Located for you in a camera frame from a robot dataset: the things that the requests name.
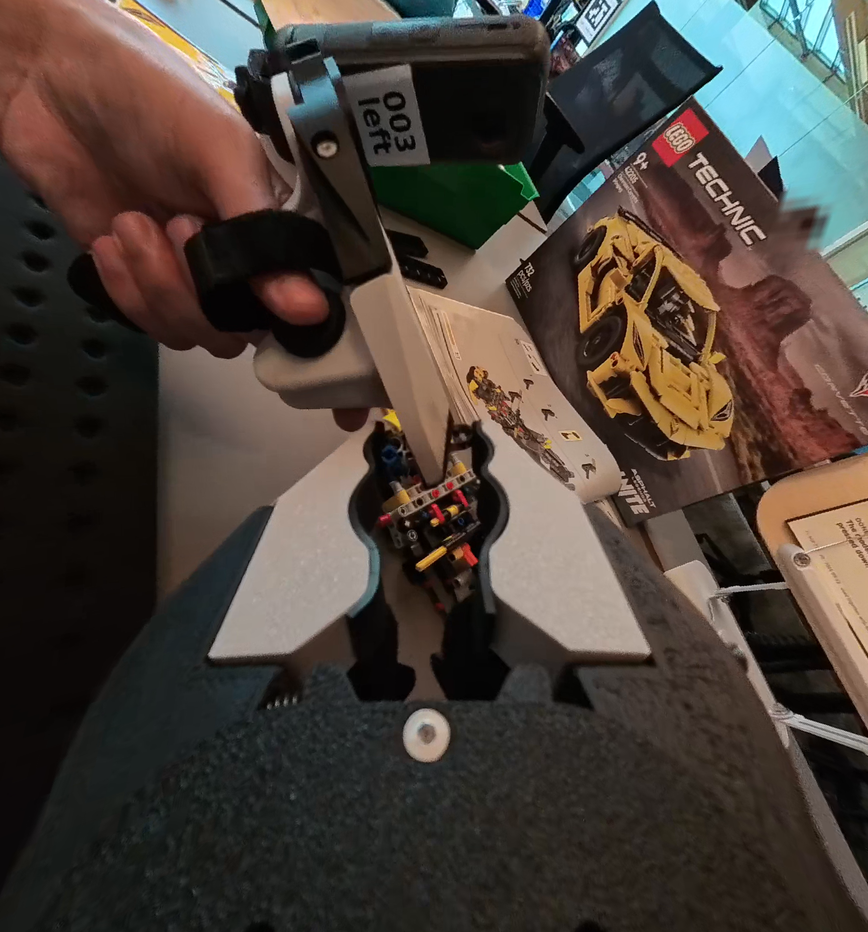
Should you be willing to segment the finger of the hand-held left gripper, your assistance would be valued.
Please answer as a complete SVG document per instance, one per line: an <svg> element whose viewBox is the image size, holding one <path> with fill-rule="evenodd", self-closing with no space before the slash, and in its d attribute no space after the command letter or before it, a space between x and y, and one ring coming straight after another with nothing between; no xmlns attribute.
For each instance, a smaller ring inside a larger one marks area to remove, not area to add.
<svg viewBox="0 0 868 932"><path fill-rule="evenodd" d="M400 271L358 285L349 303L424 481L440 483L451 402Z"/></svg>

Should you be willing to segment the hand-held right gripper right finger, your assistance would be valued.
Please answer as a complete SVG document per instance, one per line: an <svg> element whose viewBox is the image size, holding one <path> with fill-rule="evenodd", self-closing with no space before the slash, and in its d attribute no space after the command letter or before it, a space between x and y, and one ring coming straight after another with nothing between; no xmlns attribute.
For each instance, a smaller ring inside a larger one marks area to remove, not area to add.
<svg viewBox="0 0 868 932"><path fill-rule="evenodd" d="M577 496L505 435L479 421L480 477L499 514L480 565L492 647L508 665L637 665L651 658L603 543Z"/></svg>

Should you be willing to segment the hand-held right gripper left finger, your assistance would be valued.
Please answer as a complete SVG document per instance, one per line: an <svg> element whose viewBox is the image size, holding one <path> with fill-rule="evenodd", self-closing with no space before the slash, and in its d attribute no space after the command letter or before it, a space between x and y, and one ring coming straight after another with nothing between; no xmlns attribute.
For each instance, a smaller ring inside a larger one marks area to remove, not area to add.
<svg viewBox="0 0 868 932"><path fill-rule="evenodd" d="M353 433L279 496L208 651L214 665L352 665L347 619L379 581L349 506L369 474Z"/></svg>

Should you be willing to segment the stack of black lego beams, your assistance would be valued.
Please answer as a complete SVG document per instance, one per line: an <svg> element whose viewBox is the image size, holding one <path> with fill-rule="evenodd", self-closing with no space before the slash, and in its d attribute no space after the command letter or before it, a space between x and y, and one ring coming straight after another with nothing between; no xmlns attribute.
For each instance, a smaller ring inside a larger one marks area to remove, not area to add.
<svg viewBox="0 0 868 932"><path fill-rule="evenodd" d="M428 250L420 237L389 227L385 227L384 232L405 279L437 290L447 287L448 279L444 271L426 261Z"/></svg>

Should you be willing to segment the lego car chassis model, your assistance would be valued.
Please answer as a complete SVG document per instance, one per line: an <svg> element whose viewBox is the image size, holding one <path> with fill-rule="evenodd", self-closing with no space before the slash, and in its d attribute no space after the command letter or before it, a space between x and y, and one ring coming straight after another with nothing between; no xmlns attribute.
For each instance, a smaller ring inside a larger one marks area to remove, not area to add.
<svg viewBox="0 0 868 932"><path fill-rule="evenodd" d="M408 582L446 618L474 593L484 534L478 513L481 483L470 455L451 451L444 478L426 483L392 409L377 413L370 450L382 497L377 528L401 556Z"/></svg>

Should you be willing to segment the yellow toy car set box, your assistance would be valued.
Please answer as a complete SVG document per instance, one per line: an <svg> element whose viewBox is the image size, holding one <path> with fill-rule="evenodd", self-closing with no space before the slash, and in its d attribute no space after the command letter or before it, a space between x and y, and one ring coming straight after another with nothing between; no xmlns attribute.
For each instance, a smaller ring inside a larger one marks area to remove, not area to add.
<svg viewBox="0 0 868 932"><path fill-rule="evenodd" d="M868 313L688 99L507 278L625 524L868 446Z"/></svg>

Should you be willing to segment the person's left hand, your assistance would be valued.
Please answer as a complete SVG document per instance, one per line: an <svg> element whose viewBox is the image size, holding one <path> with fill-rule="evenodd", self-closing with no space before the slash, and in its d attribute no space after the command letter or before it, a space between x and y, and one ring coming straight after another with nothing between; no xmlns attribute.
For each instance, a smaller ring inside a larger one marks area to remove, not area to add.
<svg viewBox="0 0 868 932"><path fill-rule="evenodd" d="M0 152L152 339L221 359L263 339L207 321L183 247L290 190L239 112L134 18L108 2L0 1Z"/></svg>

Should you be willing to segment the open instruction booklet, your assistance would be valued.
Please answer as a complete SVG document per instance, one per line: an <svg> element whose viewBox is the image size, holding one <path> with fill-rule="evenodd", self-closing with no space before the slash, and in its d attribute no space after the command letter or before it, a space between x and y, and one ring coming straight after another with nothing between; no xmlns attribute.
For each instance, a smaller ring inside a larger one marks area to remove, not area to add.
<svg viewBox="0 0 868 932"><path fill-rule="evenodd" d="M551 379L519 323L420 288L408 293L456 421L492 423L582 503L618 491L613 455Z"/></svg>

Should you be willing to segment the green plastic bin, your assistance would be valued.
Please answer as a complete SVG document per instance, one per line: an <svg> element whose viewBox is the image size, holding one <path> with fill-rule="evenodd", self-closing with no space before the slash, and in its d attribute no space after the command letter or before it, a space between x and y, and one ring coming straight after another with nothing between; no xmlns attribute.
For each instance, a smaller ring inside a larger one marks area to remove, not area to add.
<svg viewBox="0 0 868 932"><path fill-rule="evenodd" d="M521 163L372 167L379 203L472 250L538 198Z"/></svg>

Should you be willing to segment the white document stand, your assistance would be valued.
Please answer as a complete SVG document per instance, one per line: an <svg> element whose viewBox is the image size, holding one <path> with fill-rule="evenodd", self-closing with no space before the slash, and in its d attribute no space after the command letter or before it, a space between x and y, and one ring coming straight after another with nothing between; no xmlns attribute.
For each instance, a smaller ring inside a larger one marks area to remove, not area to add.
<svg viewBox="0 0 868 932"><path fill-rule="evenodd" d="M868 923L868 882L863 876L858 861L852 854L847 840L837 824L835 815L826 802L794 734L803 732L842 749L857 751L867 757L868 737L813 721L777 703L728 605L732 595L740 595L747 591L787 590L788 585L783 582L720 588L707 566L699 561L676 566L667 570L665 576L707 619L721 641L730 649L742 666L754 691L760 697L767 715L773 720L777 734L789 754L802 795L808 804L816 832L823 842L827 855L834 864L851 899L859 906Z"/></svg>

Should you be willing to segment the printed task sheet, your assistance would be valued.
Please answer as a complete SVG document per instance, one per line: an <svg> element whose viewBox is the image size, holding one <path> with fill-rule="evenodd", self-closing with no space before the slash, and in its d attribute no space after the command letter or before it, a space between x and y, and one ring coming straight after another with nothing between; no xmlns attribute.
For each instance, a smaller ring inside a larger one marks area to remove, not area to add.
<svg viewBox="0 0 868 932"><path fill-rule="evenodd" d="M868 657L868 499L792 519L789 530Z"/></svg>

